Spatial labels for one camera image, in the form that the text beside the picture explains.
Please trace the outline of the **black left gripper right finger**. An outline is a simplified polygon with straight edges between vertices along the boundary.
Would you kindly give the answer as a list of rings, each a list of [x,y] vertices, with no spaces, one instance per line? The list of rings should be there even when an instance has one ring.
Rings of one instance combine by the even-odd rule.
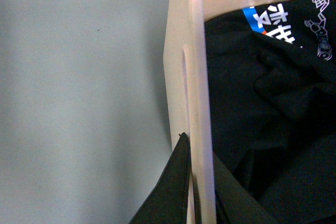
[[[271,224],[278,221],[269,214],[213,155],[217,223]]]

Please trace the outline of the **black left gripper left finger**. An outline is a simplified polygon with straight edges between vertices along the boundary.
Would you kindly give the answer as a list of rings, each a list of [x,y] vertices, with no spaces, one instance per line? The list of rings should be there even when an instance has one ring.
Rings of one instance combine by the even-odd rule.
[[[190,173],[190,141],[183,132],[160,179],[130,223],[187,223]]]

